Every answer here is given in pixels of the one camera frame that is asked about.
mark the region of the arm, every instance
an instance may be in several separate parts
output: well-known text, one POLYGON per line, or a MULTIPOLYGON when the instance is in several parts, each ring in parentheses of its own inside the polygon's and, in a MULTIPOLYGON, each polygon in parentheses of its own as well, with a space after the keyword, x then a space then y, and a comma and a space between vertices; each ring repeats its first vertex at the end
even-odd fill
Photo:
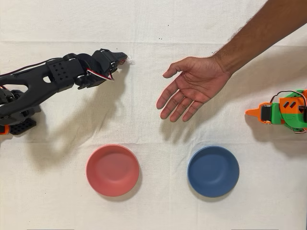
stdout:
POLYGON ((181 74, 163 91, 160 117, 188 121, 246 63, 307 23, 307 0, 268 0, 258 13, 212 57, 188 57, 170 65, 163 75, 181 74))
POLYGON ((268 0, 214 57, 232 74, 306 23, 306 0, 268 0))

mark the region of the blue bowl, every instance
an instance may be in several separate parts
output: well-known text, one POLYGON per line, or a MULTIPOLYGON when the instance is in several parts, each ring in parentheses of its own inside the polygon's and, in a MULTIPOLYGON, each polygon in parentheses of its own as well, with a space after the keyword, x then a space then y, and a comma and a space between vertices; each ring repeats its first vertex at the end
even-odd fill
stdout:
POLYGON ((188 166, 193 189, 206 197, 230 192, 238 182, 240 169, 235 156, 225 148, 208 146, 194 154, 188 166))

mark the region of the finger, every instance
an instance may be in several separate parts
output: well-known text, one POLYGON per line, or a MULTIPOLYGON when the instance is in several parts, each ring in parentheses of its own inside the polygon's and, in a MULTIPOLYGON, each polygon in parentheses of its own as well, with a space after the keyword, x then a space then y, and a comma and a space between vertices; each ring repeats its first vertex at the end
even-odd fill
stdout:
POLYGON ((189 107, 189 105, 193 102, 192 99, 185 97, 177 106, 176 110, 170 117, 171 122, 176 122, 180 116, 184 113, 184 111, 189 107))
POLYGON ((167 103, 165 108, 162 110, 160 117, 162 119, 167 119, 167 117, 172 113, 176 106, 184 99, 184 95, 181 91, 178 91, 167 103))
POLYGON ((164 105, 166 104, 166 102, 168 101, 168 99, 170 99, 170 97, 176 93, 178 90, 177 84, 175 81, 173 81, 172 83, 169 84, 169 86, 167 86, 167 88, 162 92, 161 96, 159 97, 158 101, 157 101, 157 109, 162 109, 164 107, 164 105))
POLYGON ((193 102, 189 107, 188 111, 184 114, 182 120, 184 122, 189 121, 191 117, 197 112, 197 110, 202 107, 203 104, 204 103, 202 102, 193 102))
POLYGON ((191 58, 187 57, 181 61, 172 63, 168 70, 163 74, 163 77, 170 78, 173 77, 177 72, 187 71, 190 67, 191 58))

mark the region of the wrist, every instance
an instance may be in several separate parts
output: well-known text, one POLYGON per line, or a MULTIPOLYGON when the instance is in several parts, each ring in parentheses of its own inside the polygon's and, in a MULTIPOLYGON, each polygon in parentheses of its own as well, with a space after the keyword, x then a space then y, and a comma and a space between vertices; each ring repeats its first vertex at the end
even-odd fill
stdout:
POLYGON ((222 71, 230 77, 242 67, 239 58, 227 55, 222 50, 216 52, 212 58, 218 63, 222 71))

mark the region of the black robotic arm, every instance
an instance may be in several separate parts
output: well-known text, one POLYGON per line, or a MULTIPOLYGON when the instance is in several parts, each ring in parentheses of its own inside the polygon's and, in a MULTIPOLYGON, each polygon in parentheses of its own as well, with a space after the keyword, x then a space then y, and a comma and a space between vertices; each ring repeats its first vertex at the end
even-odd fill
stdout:
POLYGON ((28 87, 26 92, 9 91, 5 87, 0 89, 0 134, 10 132, 19 135, 35 126, 36 122, 30 117, 40 112, 39 105, 74 84, 79 86, 78 89, 83 89, 100 85, 106 80, 113 81, 112 73, 126 59, 124 53, 100 49, 93 55, 67 54, 63 58, 50 59, 41 66, 0 75, 0 86, 11 84, 28 87), (45 82, 44 77, 48 77, 50 82, 45 82))

